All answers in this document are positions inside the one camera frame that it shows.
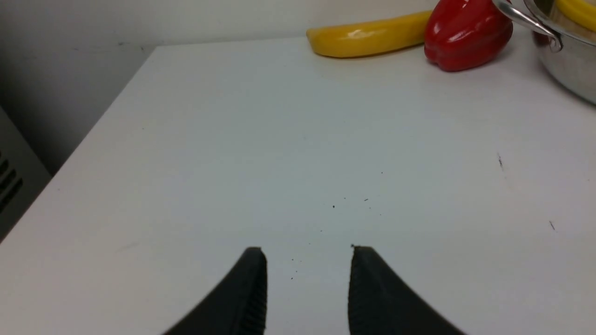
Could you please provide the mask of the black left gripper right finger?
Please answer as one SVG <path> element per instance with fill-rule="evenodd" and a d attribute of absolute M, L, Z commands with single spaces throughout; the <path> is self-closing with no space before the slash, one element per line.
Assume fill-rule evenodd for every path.
<path fill-rule="evenodd" d="M 369 246 L 354 246 L 348 291 L 352 335 L 461 335 Z"/>

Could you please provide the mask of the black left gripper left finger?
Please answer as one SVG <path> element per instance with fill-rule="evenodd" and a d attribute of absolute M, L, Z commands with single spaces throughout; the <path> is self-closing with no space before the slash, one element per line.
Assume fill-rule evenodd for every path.
<path fill-rule="evenodd" d="M 263 335 L 268 303 L 267 259 L 247 248 L 230 271 L 167 335 Z"/>

